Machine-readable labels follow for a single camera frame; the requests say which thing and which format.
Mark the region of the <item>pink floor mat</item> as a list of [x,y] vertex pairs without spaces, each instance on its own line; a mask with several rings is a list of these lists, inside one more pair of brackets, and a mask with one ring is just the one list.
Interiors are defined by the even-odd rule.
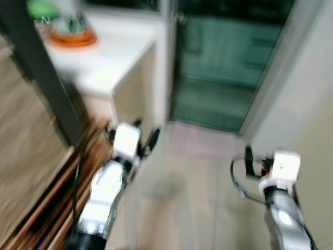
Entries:
[[242,141],[232,133],[180,121],[171,123],[171,129],[170,149],[177,155],[221,159],[243,154]]

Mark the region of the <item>white side counter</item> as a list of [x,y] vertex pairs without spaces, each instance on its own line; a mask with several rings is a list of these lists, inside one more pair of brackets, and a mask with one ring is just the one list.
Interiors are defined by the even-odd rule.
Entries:
[[143,120],[142,127],[162,127],[167,119],[167,25],[150,17],[86,15],[97,42],[65,47],[45,41],[60,76],[73,83],[86,113],[111,124]]

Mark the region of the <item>glass sliding door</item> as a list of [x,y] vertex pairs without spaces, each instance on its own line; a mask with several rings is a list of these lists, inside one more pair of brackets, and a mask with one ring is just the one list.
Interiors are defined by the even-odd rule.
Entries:
[[294,0],[177,0],[170,117],[240,131]]

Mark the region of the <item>orange bowl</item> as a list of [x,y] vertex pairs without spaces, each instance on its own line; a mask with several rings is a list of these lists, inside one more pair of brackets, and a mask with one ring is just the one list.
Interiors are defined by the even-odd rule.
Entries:
[[52,21],[43,31],[48,43],[60,48],[83,48],[97,44],[98,36],[83,14],[65,15]]

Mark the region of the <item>green plastic item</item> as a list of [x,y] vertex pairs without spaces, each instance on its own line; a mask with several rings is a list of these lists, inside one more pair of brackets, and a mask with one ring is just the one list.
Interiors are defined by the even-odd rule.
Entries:
[[27,10],[33,21],[51,21],[60,17],[59,7],[50,0],[27,0]]

